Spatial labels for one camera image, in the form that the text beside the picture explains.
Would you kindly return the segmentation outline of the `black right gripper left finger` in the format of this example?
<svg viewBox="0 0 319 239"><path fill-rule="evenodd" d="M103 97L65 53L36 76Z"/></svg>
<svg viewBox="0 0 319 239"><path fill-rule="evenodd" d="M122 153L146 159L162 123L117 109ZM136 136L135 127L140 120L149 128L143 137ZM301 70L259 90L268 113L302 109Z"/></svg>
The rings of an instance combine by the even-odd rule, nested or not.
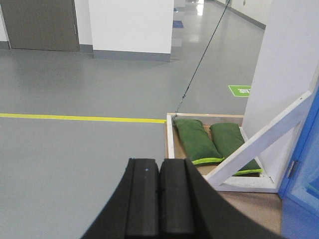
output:
<svg viewBox="0 0 319 239"><path fill-rule="evenodd" d="M114 193L84 239L157 239L159 170L153 159L131 158Z"/></svg>

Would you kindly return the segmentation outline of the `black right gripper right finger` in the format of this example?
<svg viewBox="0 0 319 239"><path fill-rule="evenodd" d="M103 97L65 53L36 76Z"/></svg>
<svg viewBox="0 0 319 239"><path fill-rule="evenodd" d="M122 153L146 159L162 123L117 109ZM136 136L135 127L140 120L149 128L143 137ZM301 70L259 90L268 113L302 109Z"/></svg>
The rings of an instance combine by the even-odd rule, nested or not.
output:
<svg viewBox="0 0 319 239"><path fill-rule="evenodd" d="M188 159L165 159L160 168L162 239L279 239L214 190Z"/></svg>

